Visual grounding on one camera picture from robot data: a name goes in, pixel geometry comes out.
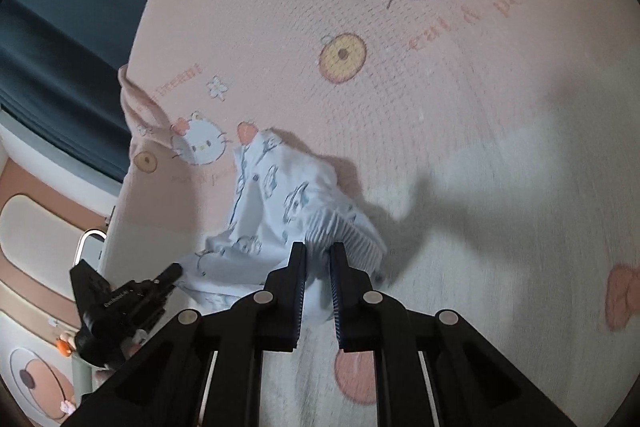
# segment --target metal screw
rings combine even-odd
[[[194,310],[183,310],[180,312],[180,315],[178,315],[178,322],[185,326],[187,324],[193,324],[196,320],[198,320],[198,312]]]
[[[256,301],[258,304],[267,304],[273,301],[273,293],[267,290],[256,292],[254,294],[254,301]]]
[[[380,304],[380,302],[382,302],[382,293],[376,291],[368,291],[362,296],[362,298],[366,303]]]
[[[438,318],[441,323],[446,324],[447,326],[453,326],[458,323],[458,314],[451,310],[444,310],[440,315],[438,315]]]

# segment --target pink blanket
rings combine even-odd
[[[223,230],[232,150],[274,128],[334,165],[392,295],[604,425],[640,372],[639,44],[636,0],[149,0],[107,277]],[[267,358],[262,425],[373,425],[370,359],[332,332]]]

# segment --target red bow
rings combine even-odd
[[[184,118],[178,118],[178,120],[171,126],[171,130],[175,134],[184,136],[185,134],[187,134],[189,127],[189,122],[187,122]]]

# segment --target white cloth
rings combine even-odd
[[[331,165],[287,146],[271,131],[258,133],[234,155],[238,178],[228,229],[180,261],[177,286],[204,311],[227,309],[262,289],[271,270],[287,266],[295,241],[305,243],[308,253],[305,320],[331,315],[325,251],[334,242],[344,243],[351,266],[381,280],[374,272],[386,246],[340,191]]]

